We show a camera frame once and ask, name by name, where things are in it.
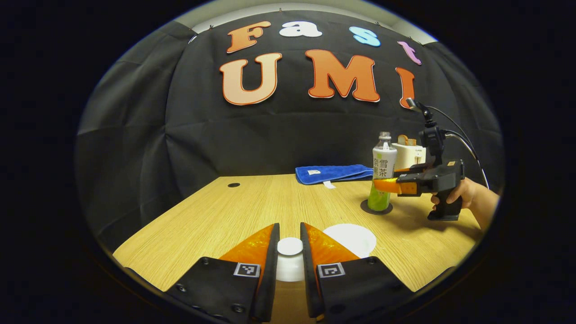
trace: green liquid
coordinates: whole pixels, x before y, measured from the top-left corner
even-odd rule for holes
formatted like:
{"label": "green liquid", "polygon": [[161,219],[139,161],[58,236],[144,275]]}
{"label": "green liquid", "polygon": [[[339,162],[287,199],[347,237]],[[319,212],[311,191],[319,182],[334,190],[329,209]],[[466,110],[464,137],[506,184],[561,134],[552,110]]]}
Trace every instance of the green liquid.
{"label": "green liquid", "polygon": [[370,189],[370,195],[368,196],[368,208],[375,210],[376,212],[381,212],[388,208],[389,204],[390,193],[376,189],[373,182],[372,188]]}

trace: towel tag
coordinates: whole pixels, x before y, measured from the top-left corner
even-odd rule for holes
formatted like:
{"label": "towel tag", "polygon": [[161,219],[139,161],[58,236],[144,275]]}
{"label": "towel tag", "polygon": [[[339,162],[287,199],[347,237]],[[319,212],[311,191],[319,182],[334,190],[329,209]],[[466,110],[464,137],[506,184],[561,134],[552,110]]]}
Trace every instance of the towel tag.
{"label": "towel tag", "polygon": [[336,188],[336,187],[332,184],[332,182],[330,182],[330,180],[324,181],[324,185],[325,185],[326,188],[328,188],[328,189],[334,189],[334,188]]}

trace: green tea bottle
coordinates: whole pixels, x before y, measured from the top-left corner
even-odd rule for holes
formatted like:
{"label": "green tea bottle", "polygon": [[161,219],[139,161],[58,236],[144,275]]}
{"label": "green tea bottle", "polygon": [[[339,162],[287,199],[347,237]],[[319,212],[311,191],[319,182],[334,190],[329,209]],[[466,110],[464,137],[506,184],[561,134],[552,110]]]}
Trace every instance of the green tea bottle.
{"label": "green tea bottle", "polygon": [[[392,137],[390,136],[390,132],[381,131],[378,139],[380,141],[378,141],[378,144],[374,149],[372,149],[374,163],[374,175],[372,176],[372,179],[392,178],[394,175],[394,166],[398,151],[394,146],[392,146]],[[389,204],[390,193],[377,190],[374,187],[374,183],[372,183],[370,195],[368,196],[368,208],[381,212],[388,208]]]}

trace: finger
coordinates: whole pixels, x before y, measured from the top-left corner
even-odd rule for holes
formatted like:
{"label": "finger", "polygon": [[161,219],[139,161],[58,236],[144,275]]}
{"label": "finger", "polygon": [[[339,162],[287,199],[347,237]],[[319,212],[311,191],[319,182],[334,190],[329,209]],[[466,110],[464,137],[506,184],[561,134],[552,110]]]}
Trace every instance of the finger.
{"label": "finger", "polygon": [[448,195],[448,198],[446,198],[446,203],[447,204],[453,203],[465,191],[466,191],[465,182],[461,181],[460,184],[456,188],[454,188],[454,190],[452,190],[452,192]]}

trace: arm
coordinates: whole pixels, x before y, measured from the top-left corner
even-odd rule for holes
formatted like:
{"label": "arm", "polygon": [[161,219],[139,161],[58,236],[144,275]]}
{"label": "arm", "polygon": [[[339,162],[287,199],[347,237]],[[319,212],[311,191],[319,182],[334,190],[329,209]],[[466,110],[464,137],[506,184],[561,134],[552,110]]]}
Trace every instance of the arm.
{"label": "arm", "polygon": [[[462,196],[462,208],[468,208],[476,218],[480,228],[485,230],[494,216],[500,196],[468,178],[464,178],[452,190],[446,202],[451,204],[460,196]],[[436,205],[440,203],[440,200],[435,194],[430,200],[435,205],[433,209],[436,210]]]}

